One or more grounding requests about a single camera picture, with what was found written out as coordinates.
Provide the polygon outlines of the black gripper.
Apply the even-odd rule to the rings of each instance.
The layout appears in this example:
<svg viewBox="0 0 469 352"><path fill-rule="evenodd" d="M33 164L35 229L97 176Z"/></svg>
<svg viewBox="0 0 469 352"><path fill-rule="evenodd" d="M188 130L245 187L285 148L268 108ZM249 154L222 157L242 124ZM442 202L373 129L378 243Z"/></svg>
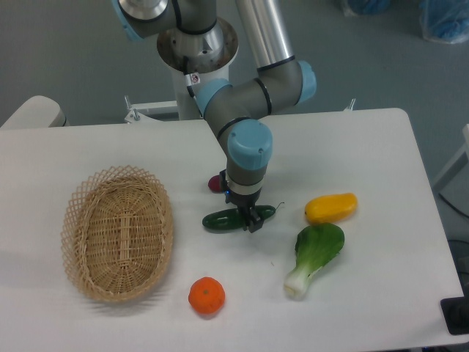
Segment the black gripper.
<svg viewBox="0 0 469 352"><path fill-rule="evenodd" d="M243 230L254 233L261 229L264 218L255 206L262 190L262 169L240 170L237 174L229 174L222 170L219 173L220 186L225 193L226 203L238 207L240 218L243 220Z"/></svg>

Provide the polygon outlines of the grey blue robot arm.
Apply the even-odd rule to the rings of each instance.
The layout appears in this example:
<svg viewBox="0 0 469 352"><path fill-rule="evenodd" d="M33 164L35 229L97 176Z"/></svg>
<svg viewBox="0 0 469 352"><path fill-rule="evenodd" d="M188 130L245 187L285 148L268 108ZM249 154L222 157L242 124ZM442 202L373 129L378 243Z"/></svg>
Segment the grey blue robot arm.
<svg viewBox="0 0 469 352"><path fill-rule="evenodd" d="M316 92L311 65L295 58L277 1L238 1L257 76L239 86L224 70L238 44L214 1L114 1L129 39L156 36L161 59L180 78L174 91L193 117L202 117L226 155L220 187L236 207L245 230L255 232L265 217L256 206L273 137L262 118L295 106Z"/></svg>

